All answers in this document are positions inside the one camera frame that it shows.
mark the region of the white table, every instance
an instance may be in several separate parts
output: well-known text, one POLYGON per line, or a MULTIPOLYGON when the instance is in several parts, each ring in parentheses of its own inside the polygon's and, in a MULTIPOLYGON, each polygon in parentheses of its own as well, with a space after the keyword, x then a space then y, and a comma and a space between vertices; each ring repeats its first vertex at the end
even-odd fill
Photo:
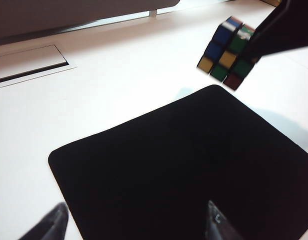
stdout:
MULTIPOLYGON (((236 0, 0 46, 53 43, 77 65, 0 88, 0 240, 64 201, 52 150, 218 84, 196 69, 217 26, 234 15, 256 27, 272 10, 236 0)), ((308 48, 263 57, 236 92, 226 89, 308 152, 308 48)), ((81 239, 71 216, 65 239, 81 239)))

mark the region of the blue sticker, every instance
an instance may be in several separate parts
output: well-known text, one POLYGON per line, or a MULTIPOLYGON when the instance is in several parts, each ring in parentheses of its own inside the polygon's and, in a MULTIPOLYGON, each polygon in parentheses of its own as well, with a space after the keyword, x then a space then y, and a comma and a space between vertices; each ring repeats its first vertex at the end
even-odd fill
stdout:
POLYGON ((230 24, 234 25, 235 27, 239 27, 240 26, 239 22, 236 22, 235 20, 233 20, 231 18, 227 19, 227 22, 229 22, 230 24))
POLYGON ((220 25, 213 36, 213 40, 224 46, 231 39, 232 34, 233 32, 220 25))
POLYGON ((210 42, 205 50, 204 56, 217 61, 220 58, 220 55, 223 53, 223 49, 221 46, 215 44, 214 42, 210 42))

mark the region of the rubik's cube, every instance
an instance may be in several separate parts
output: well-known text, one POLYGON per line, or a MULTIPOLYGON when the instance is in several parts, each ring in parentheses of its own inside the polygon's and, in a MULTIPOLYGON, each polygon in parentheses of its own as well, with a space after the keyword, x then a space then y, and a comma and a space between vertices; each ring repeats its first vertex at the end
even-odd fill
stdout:
POLYGON ((234 17, 220 24, 197 67, 236 90, 257 60, 241 53, 255 30, 234 17))

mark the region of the green sticker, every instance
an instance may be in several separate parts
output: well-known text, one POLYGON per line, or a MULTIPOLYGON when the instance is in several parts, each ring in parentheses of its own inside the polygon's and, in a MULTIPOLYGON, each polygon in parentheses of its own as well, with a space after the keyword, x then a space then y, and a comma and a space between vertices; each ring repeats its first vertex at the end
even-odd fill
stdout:
POLYGON ((249 33, 251 36, 254 34, 254 31, 246 28, 245 26, 242 27, 242 31, 246 32, 246 33, 249 33))
POLYGON ((233 68, 233 72, 241 76, 243 79, 250 73, 254 65, 245 60, 239 60, 233 68))
POLYGON ((230 43, 229 45, 229 49, 234 52, 234 53, 241 53, 242 50, 244 49, 244 47, 246 46, 247 44, 247 40, 246 39, 243 39, 243 38, 240 38, 239 36, 235 36, 232 40, 232 42, 230 43))
POLYGON ((227 76, 227 69, 217 64, 210 75, 222 82, 227 76))

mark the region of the black mouse pad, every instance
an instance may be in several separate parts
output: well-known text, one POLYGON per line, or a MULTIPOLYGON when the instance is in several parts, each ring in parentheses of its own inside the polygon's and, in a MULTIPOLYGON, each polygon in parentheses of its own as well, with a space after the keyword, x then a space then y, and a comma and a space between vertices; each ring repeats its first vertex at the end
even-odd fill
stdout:
POLYGON ((85 240, 203 240, 209 201, 246 240, 308 228, 308 154, 219 86, 48 161, 85 240))

